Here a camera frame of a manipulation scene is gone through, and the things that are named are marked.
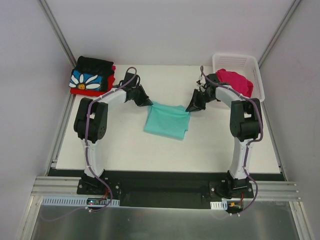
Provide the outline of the teal t shirt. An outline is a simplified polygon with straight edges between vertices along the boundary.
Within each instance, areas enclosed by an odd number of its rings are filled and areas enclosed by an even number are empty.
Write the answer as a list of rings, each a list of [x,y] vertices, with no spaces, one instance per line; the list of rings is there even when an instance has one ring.
[[[191,114],[183,105],[154,102],[147,109],[144,131],[149,134],[183,140],[189,130]]]

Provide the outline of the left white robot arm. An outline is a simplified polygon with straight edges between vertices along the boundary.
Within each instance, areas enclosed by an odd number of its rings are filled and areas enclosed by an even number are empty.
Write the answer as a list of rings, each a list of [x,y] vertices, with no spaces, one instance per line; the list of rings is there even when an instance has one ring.
[[[124,79],[107,93],[94,99],[84,97],[80,100],[73,130],[84,151],[85,169],[81,179],[96,195],[102,194],[106,188],[105,181],[101,179],[105,169],[98,156],[98,148],[99,141],[107,132],[109,111],[128,101],[134,101],[138,107],[153,105],[136,73],[126,72]]]

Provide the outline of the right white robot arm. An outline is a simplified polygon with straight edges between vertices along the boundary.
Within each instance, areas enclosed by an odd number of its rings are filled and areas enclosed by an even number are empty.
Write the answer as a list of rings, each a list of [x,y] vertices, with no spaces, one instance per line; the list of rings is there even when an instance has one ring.
[[[228,83],[219,82],[215,73],[199,76],[198,88],[193,91],[186,112],[206,109],[206,104],[218,101],[230,109],[229,129],[234,137],[232,162],[226,178],[214,190],[219,197],[231,199],[251,187],[248,166],[255,142],[263,138],[261,102],[234,90]]]

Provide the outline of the white plastic basket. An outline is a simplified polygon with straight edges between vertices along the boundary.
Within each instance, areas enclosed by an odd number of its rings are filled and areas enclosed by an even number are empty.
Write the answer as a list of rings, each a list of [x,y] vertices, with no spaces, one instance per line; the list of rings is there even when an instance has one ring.
[[[260,74],[258,62],[250,55],[235,53],[215,53],[212,56],[212,68],[214,72],[225,69],[236,72],[253,83],[252,98],[258,98],[262,103],[265,100],[265,92]]]

